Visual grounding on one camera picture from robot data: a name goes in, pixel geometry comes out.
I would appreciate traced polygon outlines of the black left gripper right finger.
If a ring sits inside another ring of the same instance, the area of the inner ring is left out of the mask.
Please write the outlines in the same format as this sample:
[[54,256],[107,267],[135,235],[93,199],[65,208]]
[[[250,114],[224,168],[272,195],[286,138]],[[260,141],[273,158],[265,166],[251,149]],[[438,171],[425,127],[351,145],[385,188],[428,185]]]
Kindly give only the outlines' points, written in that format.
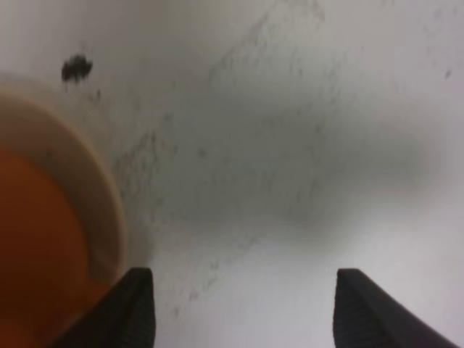
[[333,310],[336,347],[455,347],[361,270],[337,271]]

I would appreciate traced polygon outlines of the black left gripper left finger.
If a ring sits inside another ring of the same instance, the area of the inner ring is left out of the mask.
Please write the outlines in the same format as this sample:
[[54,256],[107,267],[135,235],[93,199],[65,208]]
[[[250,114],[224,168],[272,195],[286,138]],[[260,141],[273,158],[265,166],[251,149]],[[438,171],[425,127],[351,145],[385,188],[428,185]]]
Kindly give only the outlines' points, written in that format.
[[131,268],[109,293],[53,347],[154,346],[156,317],[152,271]]

